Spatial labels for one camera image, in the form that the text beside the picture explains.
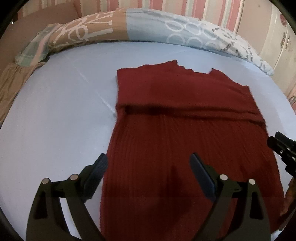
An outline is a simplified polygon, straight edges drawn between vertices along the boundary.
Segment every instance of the metal pin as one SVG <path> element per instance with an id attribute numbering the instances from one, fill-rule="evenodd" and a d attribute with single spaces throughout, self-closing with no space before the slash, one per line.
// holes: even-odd
<path id="1" fill-rule="evenodd" d="M 49 179 L 48 178 L 44 178 L 43 180 L 42 180 L 42 183 L 43 184 L 47 184 L 49 182 Z"/>
<path id="2" fill-rule="evenodd" d="M 220 179 L 223 181 L 226 181 L 228 179 L 228 177 L 225 174 L 221 174 Z"/>
<path id="3" fill-rule="evenodd" d="M 72 174 L 72 175 L 70 176 L 70 179 L 71 179 L 72 181 L 77 180 L 77 179 L 78 179 L 78 174 Z"/>
<path id="4" fill-rule="evenodd" d="M 251 185 L 255 185 L 255 180 L 254 179 L 249 179 L 249 183 L 251 184 Z"/>

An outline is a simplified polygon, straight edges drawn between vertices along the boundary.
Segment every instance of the folded red dress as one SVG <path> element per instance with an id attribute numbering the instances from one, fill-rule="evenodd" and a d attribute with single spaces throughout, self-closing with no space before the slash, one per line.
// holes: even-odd
<path id="1" fill-rule="evenodd" d="M 194 152 L 232 180 L 255 179 L 271 231 L 279 227 L 283 188 L 248 86 L 218 70 L 195 73 L 176 61 L 120 69 L 117 76 L 118 119 L 100 214 L 106 240 L 191 240 L 212 206 L 190 169 Z"/>

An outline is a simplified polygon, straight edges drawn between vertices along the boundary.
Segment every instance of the mattress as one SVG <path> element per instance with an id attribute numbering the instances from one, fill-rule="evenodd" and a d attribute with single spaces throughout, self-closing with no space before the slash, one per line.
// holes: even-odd
<path id="1" fill-rule="evenodd" d="M 208 73 L 214 68 L 248 85 L 268 134 L 280 131 L 296 139 L 296 116 L 284 94 L 259 68 L 237 57 L 150 42 L 98 43 L 60 52 L 28 79 L 0 129 L 0 205 L 22 238 L 41 180 L 65 180 L 106 153 L 116 122 L 116 71 L 174 59 L 187 69 Z M 276 159 L 286 192 L 291 176 Z M 98 227 L 101 192 L 102 183 L 86 202 Z M 71 234 L 79 237 L 66 200 L 61 204 Z"/>

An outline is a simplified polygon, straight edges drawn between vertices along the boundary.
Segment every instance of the ribbed fabric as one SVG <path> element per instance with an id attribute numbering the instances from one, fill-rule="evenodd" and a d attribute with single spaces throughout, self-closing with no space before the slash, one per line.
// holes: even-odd
<path id="1" fill-rule="evenodd" d="M 197 152 L 219 174 L 256 180 L 275 231 L 284 193 L 265 121 L 247 86 L 176 61 L 118 70 L 118 120 L 101 201 L 106 240 L 191 240 L 212 203 L 190 166 Z M 227 233 L 235 202 L 220 235 Z"/>

